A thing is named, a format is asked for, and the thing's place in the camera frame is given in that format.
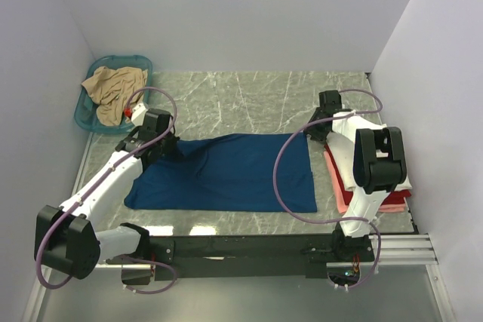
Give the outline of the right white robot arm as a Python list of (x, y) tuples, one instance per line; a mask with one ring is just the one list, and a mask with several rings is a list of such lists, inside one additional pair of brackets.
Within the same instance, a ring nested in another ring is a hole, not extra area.
[(325, 146), (333, 185), (349, 181), (352, 198), (332, 233), (331, 252), (347, 261), (371, 249), (368, 235), (383, 202), (407, 180), (401, 130), (374, 124), (343, 106), (341, 92), (322, 91), (304, 133)]

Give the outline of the blue t-shirt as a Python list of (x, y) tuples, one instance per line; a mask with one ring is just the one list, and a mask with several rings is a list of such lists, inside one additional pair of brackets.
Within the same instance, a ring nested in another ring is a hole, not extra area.
[(124, 199), (132, 210), (317, 211), (306, 137), (229, 134), (180, 140), (181, 157), (159, 158)]

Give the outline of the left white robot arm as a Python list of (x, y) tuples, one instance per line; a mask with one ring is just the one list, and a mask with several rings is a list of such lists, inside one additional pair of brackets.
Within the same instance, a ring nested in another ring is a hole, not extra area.
[(79, 192), (58, 207), (44, 206), (36, 217), (34, 260), (38, 280), (51, 288), (42, 267), (84, 279), (99, 262), (126, 256), (132, 262), (150, 259), (149, 232), (125, 222), (99, 232), (96, 227), (111, 203), (158, 158), (177, 147), (175, 117), (160, 109), (134, 113), (137, 126), (118, 143), (107, 163)]

